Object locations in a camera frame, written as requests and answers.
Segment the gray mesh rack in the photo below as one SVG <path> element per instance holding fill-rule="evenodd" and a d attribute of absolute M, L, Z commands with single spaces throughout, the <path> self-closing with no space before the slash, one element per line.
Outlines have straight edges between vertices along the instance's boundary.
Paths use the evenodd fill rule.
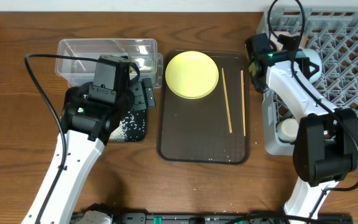
<path fill-rule="evenodd" d="M 358 9 L 305 8 L 306 48 L 319 53 L 323 74 L 313 85 L 340 108 L 352 108 L 358 117 Z M 276 7 L 272 10 L 273 30 L 299 33 L 302 18 L 299 9 Z M 267 11 L 257 33 L 267 29 Z M 276 125 L 292 114 L 274 91 L 264 94 L 262 103 L 265 149 L 275 155 L 292 155 L 293 145 L 281 142 Z"/>

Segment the dark rectangular tray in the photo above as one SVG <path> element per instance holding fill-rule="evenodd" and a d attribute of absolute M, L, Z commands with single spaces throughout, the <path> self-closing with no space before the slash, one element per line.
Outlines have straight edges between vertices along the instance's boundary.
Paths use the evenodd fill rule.
<path fill-rule="evenodd" d="M 185 51 L 170 52 L 164 67 L 174 56 Z M 241 164 L 250 153 L 249 78 L 244 70 L 246 58 L 234 52 L 200 52 L 210 56 L 218 66 L 218 84 L 209 95 L 189 100 L 174 94 L 163 76 L 158 154 L 169 161 Z M 232 133 L 227 121 L 222 67 Z M 242 126 L 241 70 L 244 71 L 246 137 Z"/>

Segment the yellow plate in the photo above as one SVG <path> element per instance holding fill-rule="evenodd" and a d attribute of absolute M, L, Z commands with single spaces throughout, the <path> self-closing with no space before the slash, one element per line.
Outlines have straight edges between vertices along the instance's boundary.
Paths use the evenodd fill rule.
<path fill-rule="evenodd" d="M 169 62 L 165 79 L 176 95 L 197 99 L 215 89 L 219 71 L 215 62 L 206 54 L 189 51 L 176 55 Z"/>

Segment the wooden chopstick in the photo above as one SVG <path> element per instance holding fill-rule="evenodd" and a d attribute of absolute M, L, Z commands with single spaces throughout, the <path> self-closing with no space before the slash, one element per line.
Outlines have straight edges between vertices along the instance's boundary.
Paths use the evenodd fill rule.
<path fill-rule="evenodd" d="M 222 78 L 223 78 L 224 99 L 226 100 L 227 121 L 229 122 L 229 130 L 230 130 L 230 133 L 232 133 L 233 130 L 231 129 L 229 102 L 228 102 L 228 100 L 227 100 L 226 81 L 225 81 L 225 79 L 224 79 L 224 71 L 223 71 L 223 68 L 222 68 Z"/>
<path fill-rule="evenodd" d="M 241 70 L 241 102 L 242 102 L 242 127 L 244 128 L 244 136 L 246 135 L 246 107 L 244 103 L 244 76 Z"/>

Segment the wooden table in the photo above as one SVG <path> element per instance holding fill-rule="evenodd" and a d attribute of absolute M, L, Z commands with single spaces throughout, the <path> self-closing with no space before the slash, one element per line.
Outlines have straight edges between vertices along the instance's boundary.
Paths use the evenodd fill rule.
<path fill-rule="evenodd" d="M 67 38 L 153 38 L 158 51 L 240 51 L 262 13 L 0 12 L 0 223 L 19 223 L 49 167 L 58 129 L 24 66 L 27 53 L 55 54 Z M 55 60 L 31 65 L 56 110 L 67 83 Z M 296 181 L 292 158 L 264 150 L 262 95 L 250 93 L 251 155 L 240 166 L 168 162 L 156 153 L 159 105 L 140 143 L 109 143 L 89 174 L 75 210 L 93 203 L 149 212 L 247 213 L 279 210 Z M 161 92 L 156 92 L 157 102 Z M 339 186 L 353 184 L 358 172 Z M 322 212 L 350 213 L 358 223 L 358 189 L 329 194 Z"/>

